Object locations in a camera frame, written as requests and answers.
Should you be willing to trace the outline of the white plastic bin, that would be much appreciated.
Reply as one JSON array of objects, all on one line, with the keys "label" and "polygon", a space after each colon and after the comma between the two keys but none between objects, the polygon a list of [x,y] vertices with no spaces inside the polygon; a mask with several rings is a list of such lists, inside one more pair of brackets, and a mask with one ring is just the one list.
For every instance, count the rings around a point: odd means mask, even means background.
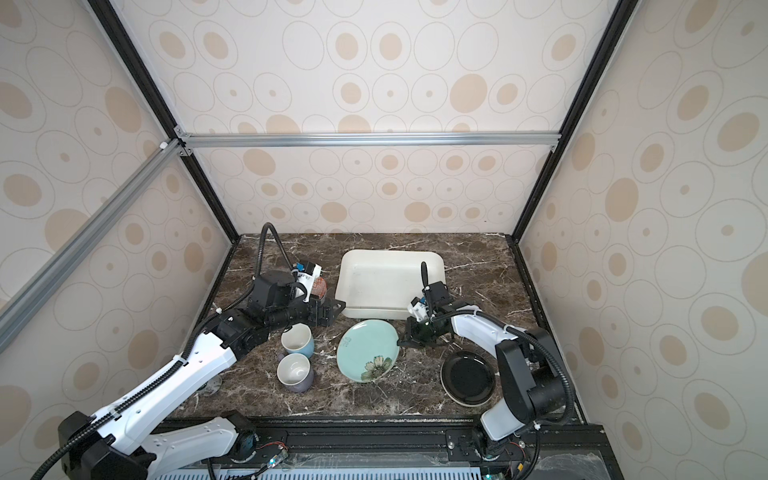
[{"label": "white plastic bin", "polygon": [[335,298],[352,319],[404,320],[422,295],[421,265],[430,281],[445,281],[443,258],[428,251],[351,250],[342,257]]}]

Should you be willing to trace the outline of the mint green floral plate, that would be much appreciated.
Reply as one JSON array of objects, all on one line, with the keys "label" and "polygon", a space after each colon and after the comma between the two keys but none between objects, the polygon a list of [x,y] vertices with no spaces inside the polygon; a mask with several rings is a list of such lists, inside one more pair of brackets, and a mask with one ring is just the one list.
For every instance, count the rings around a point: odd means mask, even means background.
[{"label": "mint green floral plate", "polygon": [[348,329],[337,348],[337,367],[346,378],[358,382],[375,381],[396,363],[400,347],[398,333],[384,320],[369,319]]}]

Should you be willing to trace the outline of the black plate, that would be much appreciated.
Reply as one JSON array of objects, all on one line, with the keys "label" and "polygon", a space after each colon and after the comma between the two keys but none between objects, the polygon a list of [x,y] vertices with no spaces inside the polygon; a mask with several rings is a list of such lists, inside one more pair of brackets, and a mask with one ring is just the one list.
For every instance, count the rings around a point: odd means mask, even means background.
[{"label": "black plate", "polygon": [[468,408],[486,404],[495,389],[495,374],[490,364],[470,351],[451,354],[441,366],[440,380],[446,394]]}]

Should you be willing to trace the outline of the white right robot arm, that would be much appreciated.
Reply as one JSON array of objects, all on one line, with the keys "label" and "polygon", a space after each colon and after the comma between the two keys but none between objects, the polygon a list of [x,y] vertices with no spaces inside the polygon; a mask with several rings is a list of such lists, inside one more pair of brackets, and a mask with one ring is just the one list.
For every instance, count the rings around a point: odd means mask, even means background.
[{"label": "white right robot arm", "polygon": [[453,298],[435,282],[408,305],[406,348],[435,348],[441,337],[467,339],[496,360],[503,399],[481,415],[485,437],[500,441],[535,425],[562,425],[575,412],[575,388],[548,331],[506,324]]}]

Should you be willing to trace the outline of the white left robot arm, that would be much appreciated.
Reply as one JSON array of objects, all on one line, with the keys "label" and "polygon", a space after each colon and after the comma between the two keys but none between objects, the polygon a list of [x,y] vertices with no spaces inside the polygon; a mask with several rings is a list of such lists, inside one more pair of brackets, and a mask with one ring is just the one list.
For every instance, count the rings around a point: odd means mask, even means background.
[{"label": "white left robot arm", "polygon": [[160,464],[145,442],[180,404],[214,376],[297,324],[330,326],[345,309],[313,293],[316,276],[298,270],[253,278],[237,301],[195,328],[180,354],[128,394],[92,415],[80,411],[58,427],[60,446],[33,473],[60,465],[70,479],[147,479]]}]

